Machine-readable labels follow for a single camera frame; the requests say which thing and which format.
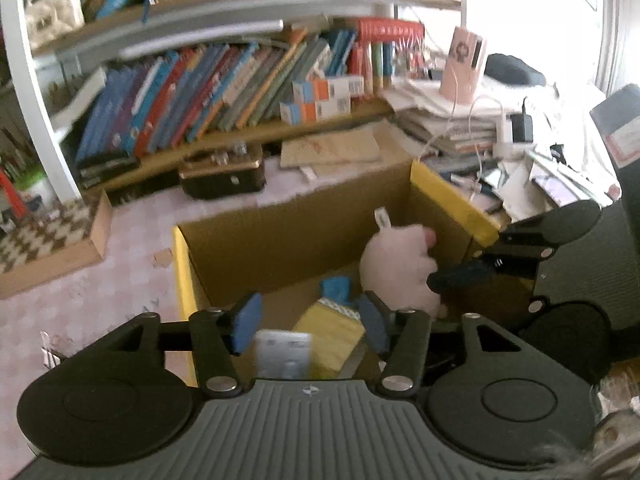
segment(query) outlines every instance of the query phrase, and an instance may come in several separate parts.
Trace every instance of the cardboard box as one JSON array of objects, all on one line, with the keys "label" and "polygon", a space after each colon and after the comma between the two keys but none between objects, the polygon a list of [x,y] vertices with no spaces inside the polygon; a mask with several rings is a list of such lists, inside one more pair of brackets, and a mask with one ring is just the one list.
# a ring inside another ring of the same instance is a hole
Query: cardboard box
[{"label": "cardboard box", "polygon": [[104,259],[111,231],[107,195],[87,199],[86,207],[74,204],[61,219],[17,228],[0,241],[0,300]]},{"label": "cardboard box", "polygon": [[287,124],[314,123],[351,113],[348,97],[315,103],[280,103],[280,117]]},{"label": "cardboard box", "polygon": [[361,75],[345,75],[293,83],[293,101],[300,104],[363,95],[364,77]]},{"label": "cardboard box", "polygon": [[[377,232],[374,211],[386,207],[394,225],[435,229],[432,253],[447,269],[493,243],[497,225],[425,165],[399,162],[381,170],[263,208],[229,211],[174,228],[174,263],[183,319],[198,309],[231,306],[248,291],[263,294],[260,328],[292,330],[320,298],[319,282],[347,275],[359,291],[358,262]],[[443,297],[453,316],[478,312],[510,327],[527,311],[530,291],[521,280],[497,276]],[[373,378],[378,359],[369,351],[356,377]],[[255,376],[250,349],[234,365]]]}]

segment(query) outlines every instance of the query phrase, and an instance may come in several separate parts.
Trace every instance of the white curtain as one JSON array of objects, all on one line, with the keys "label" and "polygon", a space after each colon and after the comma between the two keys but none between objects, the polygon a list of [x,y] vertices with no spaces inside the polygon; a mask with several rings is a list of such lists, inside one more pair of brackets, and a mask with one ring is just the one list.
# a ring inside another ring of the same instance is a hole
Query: white curtain
[{"label": "white curtain", "polygon": [[596,86],[607,96],[622,88],[632,77],[628,73],[632,65],[629,62],[638,53],[630,43],[635,36],[634,27],[640,25],[640,16],[633,16],[636,6],[634,0],[604,0],[602,46]]}]

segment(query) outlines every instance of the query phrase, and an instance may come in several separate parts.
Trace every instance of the stuffed animal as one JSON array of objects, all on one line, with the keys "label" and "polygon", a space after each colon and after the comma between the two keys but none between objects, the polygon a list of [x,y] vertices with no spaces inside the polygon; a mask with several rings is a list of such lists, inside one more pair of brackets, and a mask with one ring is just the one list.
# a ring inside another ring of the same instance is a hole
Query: stuffed animal
[{"label": "stuffed animal", "polygon": [[435,243],[435,231],[421,225],[381,226],[360,259],[362,290],[374,292],[391,310],[414,308],[445,316],[440,296],[426,283],[438,270],[428,254]]}]

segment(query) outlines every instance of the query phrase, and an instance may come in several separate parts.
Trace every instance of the wooden shelf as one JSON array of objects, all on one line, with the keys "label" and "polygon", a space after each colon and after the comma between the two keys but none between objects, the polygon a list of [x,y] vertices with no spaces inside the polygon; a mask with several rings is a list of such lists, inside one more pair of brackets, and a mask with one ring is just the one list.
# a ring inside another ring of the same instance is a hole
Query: wooden shelf
[{"label": "wooden shelf", "polygon": [[[460,10],[455,0],[167,0],[152,6],[142,23],[143,7],[135,6],[86,24],[33,53],[37,68],[57,61],[76,60],[91,71],[132,44],[141,44],[194,30],[301,16],[370,15],[373,4]],[[369,6],[369,12],[362,11]]]},{"label": "wooden shelf", "polygon": [[102,189],[111,191],[142,182],[157,174],[174,170],[185,157],[193,155],[193,153],[200,150],[226,148],[234,142],[242,140],[247,143],[260,142],[263,144],[274,140],[312,134],[322,130],[347,128],[355,123],[375,120],[376,118],[389,116],[392,113],[393,110],[386,101],[376,98],[355,105],[351,115],[336,117],[327,121],[297,124],[296,126],[289,126],[281,121],[271,121],[270,123],[260,124],[255,128],[245,128],[234,132],[213,131],[191,144],[183,144],[174,150],[165,150],[164,152],[147,156],[142,159],[140,167],[136,170],[117,176],[100,186],[92,187],[88,191],[94,192],[94,190]]}]

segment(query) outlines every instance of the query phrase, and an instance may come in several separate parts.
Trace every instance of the red book cover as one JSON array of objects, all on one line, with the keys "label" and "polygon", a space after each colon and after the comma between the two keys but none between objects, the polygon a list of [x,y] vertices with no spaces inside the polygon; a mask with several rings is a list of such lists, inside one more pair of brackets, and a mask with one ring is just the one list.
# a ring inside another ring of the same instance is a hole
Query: red book cover
[{"label": "red book cover", "polygon": [[175,135],[173,139],[171,139],[172,148],[175,148],[176,146],[178,146],[178,144],[180,144],[187,130],[189,130],[200,118],[200,115],[203,111],[203,104],[206,101],[207,96],[211,92],[212,88],[214,88],[214,86],[220,81],[220,79],[231,70],[233,65],[235,65],[239,55],[240,50],[236,46],[231,47],[223,54],[222,58],[212,72],[212,76],[209,78],[206,85],[204,85],[200,93],[196,96],[193,101],[193,106],[187,112],[182,123],[175,131]]},{"label": "red book cover", "polygon": [[424,38],[424,25],[418,22],[393,18],[357,18],[348,21],[356,26],[360,43],[393,43]]},{"label": "red book cover", "polygon": [[364,75],[364,51],[361,44],[353,44],[347,67],[349,75]]},{"label": "red book cover", "polygon": [[137,158],[142,158],[146,155],[146,146],[151,140],[151,135],[156,129],[156,124],[162,118],[162,114],[166,111],[169,103],[174,98],[175,85],[182,76],[182,72],[187,68],[191,58],[195,56],[194,50],[186,50],[180,56],[180,60],[175,64],[171,70],[169,77],[162,85],[161,90],[158,92],[158,96],[149,110],[149,114],[146,117],[145,126],[140,131],[138,136],[138,142],[133,150],[133,154]]}]

